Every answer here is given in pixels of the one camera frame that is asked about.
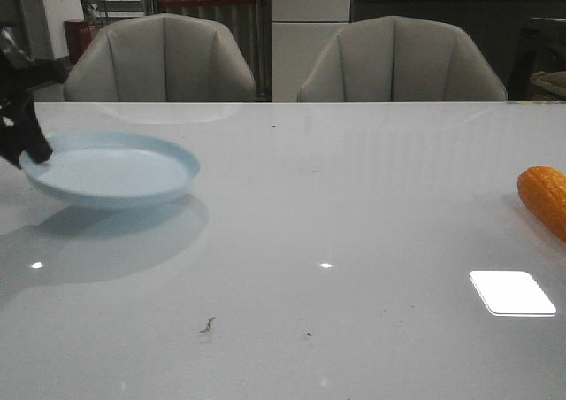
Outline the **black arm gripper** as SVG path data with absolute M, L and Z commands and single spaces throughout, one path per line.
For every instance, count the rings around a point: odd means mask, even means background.
M 33 92 L 64 83 L 68 71 L 54 60 L 36 60 L 14 36 L 13 26 L 1 27 L 1 157 L 21 168 L 22 152 L 35 163 L 50 159 L 52 148 L 37 120 Z

